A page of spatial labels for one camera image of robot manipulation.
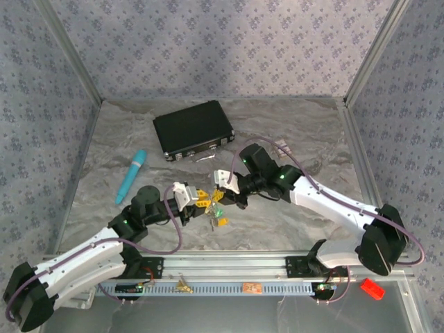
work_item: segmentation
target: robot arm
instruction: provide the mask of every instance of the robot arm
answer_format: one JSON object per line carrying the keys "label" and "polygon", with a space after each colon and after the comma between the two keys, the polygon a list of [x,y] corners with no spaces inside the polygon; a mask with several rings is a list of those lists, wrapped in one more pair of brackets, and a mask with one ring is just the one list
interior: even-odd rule
{"label": "robot arm", "polygon": [[[322,271],[337,266],[362,264],[379,275],[388,275],[398,261],[407,238],[395,228],[363,214],[363,211],[375,212],[403,227],[399,212],[390,205],[381,209],[352,200],[339,194],[319,182],[319,191],[291,165],[278,166],[261,146],[251,144],[240,154],[250,171],[248,175],[234,173],[229,181],[230,172],[216,170],[212,175],[215,186],[224,191],[219,201],[223,205],[236,204],[245,209],[250,195],[267,192],[273,200],[284,200],[294,205],[309,208],[320,215],[347,228],[354,237],[339,241],[321,240],[312,249],[315,251],[312,266]],[[358,211],[345,207],[325,195],[320,190],[341,199],[343,202],[358,207]]]}
{"label": "robot arm", "polygon": [[[195,187],[176,182],[173,193],[168,204],[182,225],[205,212],[194,205]],[[16,267],[3,295],[7,316],[12,314],[20,330],[29,332],[81,291],[110,278],[133,278],[141,269],[142,256],[125,242],[139,242],[148,234],[147,225],[168,219],[159,191],[142,187],[130,206],[87,241],[35,267],[28,262]]]}

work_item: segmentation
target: gray wall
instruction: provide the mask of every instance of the gray wall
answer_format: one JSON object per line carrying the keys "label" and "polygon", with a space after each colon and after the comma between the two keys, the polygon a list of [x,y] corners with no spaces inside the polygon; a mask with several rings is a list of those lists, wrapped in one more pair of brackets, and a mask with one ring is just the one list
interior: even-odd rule
{"label": "gray wall", "polygon": [[[52,250],[96,113],[32,1],[0,4],[0,290]],[[0,332],[13,332],[0,302]]]}
{"label": "gray wall", "polygon": [[412,1],[352,110],[383,201],[400,208],[426,249],[418,282],[444,332],[442,0]]}
{"label": "gray wall", "polygon": [[104,99],[343,96],[393,0],[51,0]]}

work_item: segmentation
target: red object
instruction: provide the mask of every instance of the red object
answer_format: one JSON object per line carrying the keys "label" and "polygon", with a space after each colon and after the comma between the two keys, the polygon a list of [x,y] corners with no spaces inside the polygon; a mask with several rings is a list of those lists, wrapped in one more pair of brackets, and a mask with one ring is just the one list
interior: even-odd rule
{"label": "red object", "polygon": [[361,289],[364,290],[368,295],[372,296],[376,300],[381,300],[386,293],[383,288],[378,286],[375,282],[370,279],[365,279],[361,283]]}

